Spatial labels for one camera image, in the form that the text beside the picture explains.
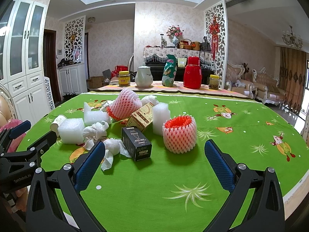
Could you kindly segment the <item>person left hand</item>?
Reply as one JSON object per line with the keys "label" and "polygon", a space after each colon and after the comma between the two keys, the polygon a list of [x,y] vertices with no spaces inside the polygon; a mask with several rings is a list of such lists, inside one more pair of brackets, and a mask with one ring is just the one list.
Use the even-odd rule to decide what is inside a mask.
{"label": "person left hand", "polygon": [[28,201],[28,187],[21,188],[20,190],[15,191],[16,201],[15,207],[18,211],[25,212],[27,209]]}

